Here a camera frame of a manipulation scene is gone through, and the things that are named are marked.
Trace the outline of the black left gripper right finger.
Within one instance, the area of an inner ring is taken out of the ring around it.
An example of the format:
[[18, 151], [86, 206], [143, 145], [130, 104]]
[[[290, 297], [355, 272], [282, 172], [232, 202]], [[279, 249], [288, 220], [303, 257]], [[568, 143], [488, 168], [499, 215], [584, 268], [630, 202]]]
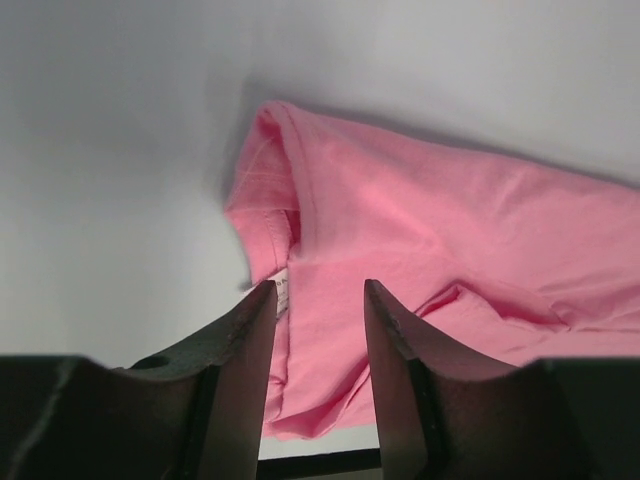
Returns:
[[639, 362], [513, 367], [407, 310], [380, 282], [364, 320], [387, 479], [635, 479]]

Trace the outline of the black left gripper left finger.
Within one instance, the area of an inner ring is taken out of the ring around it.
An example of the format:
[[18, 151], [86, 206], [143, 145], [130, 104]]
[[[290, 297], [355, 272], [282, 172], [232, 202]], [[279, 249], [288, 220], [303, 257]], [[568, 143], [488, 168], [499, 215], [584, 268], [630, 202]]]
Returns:
[[80, 355], [1, 360], [5, 479], [252, 479], [277, 290], [129, 368]]

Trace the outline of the pink t shirt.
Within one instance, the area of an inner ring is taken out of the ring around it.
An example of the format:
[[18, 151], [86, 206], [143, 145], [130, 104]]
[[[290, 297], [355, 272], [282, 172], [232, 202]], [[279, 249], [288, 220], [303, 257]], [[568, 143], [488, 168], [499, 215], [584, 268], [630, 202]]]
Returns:
[[368, 279], [512, 365], [639, 352], [639, 194], [272, 101], [225, 209], [254, 282], [282, 279], [263, 433], [374, 421]]

